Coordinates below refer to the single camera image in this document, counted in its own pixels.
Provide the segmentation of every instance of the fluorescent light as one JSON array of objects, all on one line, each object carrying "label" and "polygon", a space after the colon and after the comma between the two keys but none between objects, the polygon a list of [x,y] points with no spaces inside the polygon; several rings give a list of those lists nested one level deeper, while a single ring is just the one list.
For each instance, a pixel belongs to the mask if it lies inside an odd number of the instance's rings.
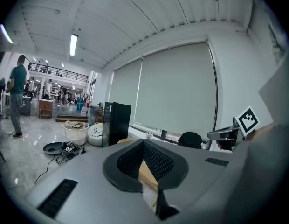
[{"label": "fluorescent light", "polygon": [[75,48],[77,43],[78,35],[72,34],[70,43],[70,56],[75,56]]},{"label": "fluorescent light", "polygon": [[8,33],[6,32],[6,29],[4,28],[3,24],[0,24],[0,28],[3,34],[5,35],[6,39],[8,40],[8,42],[13,43],[12,39],[9,37]]}]

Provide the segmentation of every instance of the laundry basket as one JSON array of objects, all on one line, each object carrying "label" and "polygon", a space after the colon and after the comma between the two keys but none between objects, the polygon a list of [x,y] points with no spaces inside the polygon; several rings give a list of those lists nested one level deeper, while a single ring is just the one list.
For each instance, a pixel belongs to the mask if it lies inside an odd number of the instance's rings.
[{"label": "laundry basket", "polygon": [[87,140],[89,124],[84,122],[66,121],[62,127],[65,129],[67,139],[77,145],[82,145]]}]

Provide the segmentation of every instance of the vent slot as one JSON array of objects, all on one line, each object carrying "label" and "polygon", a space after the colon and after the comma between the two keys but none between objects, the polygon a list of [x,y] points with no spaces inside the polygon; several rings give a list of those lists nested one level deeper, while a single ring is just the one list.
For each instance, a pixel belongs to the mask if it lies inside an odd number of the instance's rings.
[{"label": "vent slot", "polygon": [[78,182],[74,180],[65,179],[56,187],[49,197],[46,198],[38,210],[54,218],[77,184]]},{"label": "vent slot", "polygon": [[225,160],[221,160],[221,159],[215,159],[215,158],[211,158],[211,157],[207,158],[206,162],[220,165],[220,166],[224,166],[224,167],[226,167],[229,163],[229,161],[225,161]]}]

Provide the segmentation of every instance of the black refrigerator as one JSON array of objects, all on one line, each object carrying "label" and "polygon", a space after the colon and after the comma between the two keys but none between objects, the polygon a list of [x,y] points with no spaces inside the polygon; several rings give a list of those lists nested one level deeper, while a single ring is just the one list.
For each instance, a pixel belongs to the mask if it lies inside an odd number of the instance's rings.
[{"label": "black refrigerator", "polygon": [[105,102],[102,147],[116,144],[128,137],[131,105]]}]

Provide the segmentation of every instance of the green t-shirt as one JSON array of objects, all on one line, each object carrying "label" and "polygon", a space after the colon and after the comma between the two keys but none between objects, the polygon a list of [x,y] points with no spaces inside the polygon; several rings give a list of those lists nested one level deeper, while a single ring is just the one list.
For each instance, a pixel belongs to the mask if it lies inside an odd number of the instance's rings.
[{"label": "green t-shirt", "polygon": [[19,65],[13,68],[11,79],[14,79],[14,86],[11,90],[11,94],[23,94],[23,86],[27,77],[27,71],[23,65]]}]

